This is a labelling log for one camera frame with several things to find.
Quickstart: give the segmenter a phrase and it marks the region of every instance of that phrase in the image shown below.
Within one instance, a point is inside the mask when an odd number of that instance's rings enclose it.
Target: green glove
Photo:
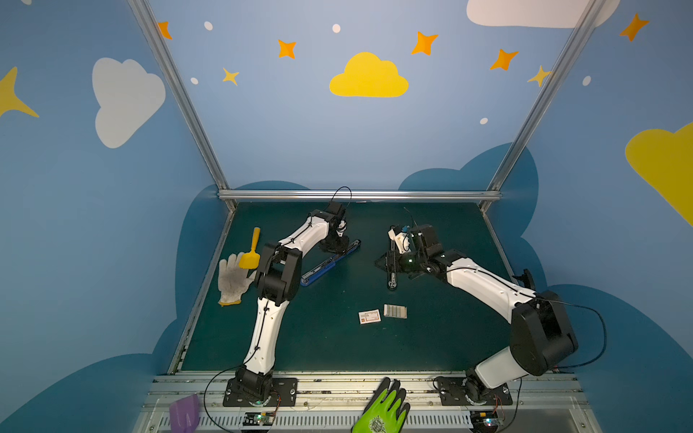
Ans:
[[[407,390],[399,387],[399,380],[393,380],[390,386],[390,379],[383,379],[351,431],[353,433],[399,433],[410,409],[409,403],[402,405],[406,397]]]

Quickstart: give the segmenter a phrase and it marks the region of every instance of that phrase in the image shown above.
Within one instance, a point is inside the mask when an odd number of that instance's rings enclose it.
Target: dirty work glove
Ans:
[[[410,409],[409,403],[404,403],[406,397],[407,390],[399,387],[399,380],[393,380],[390,386],[390,379],[383,379],[351,431],[353,433],[399,433]]]
[[[238,253],[238,256],[232,254],[229,256],[229,260],[219,260],[218,285],[221,292],[221,298],[219,299],[219,305],[221,306],[232,306],[235,303],[240,303],[240,296],[248,291],[250,283],[255,279],[257,271],[253,271],[248,276],[248,269],[238,267],[243,254]]]

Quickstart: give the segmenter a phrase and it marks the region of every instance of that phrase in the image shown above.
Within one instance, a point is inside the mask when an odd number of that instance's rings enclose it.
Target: white cloud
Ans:
[[[147,73],[139,63],[103,58],[91,73],[96,100],[96,133],[106,147],[122,146],[166,99],[161,78]]]
[[[620,0],[606,0],[597,25],[604,23]],[[469,0],[467,17],[481,26],[573,28],[589,0]]]

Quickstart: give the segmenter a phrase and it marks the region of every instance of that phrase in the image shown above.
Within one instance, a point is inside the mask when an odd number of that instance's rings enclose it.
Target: yellow shovel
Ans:
[[[256,269],[260,264],[260,254],[255,252],[258,246],[258,239],[260,238],[260,227],[255,227],[253,230],[253,244],[250,247],[250,253],[243,254],[240,258],[238,267],[241,269]]]

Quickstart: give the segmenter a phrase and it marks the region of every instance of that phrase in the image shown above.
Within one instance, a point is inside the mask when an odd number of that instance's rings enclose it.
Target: green work mat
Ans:
[[[323,203],[241,203],[222,257],[248,251],[254,227],[261,245],[293,233]],[[508,278],[482,214],[474,203],[406,204],[418,224],[431,224],[445,249],[457,249],[487,270]],[[374,261],[389,249],[391,225],[411,224],[397,203],[351,203],[346,234],[361,248],[308,287],[301,287],[284,315],[275,370],[418,371],[463,370],[508,345],[509,324],[463,290],[433,276],[398,275],[395,291]],[[330,254],[314,247],[302,273]],[[217,273],[204,300],[183,370],[220,371],[247,355],[257,314],[255,284],[234,306],[218,304]],[[361,325],[358,312],[384,304],[407,307],[407,319],[382,317]]]

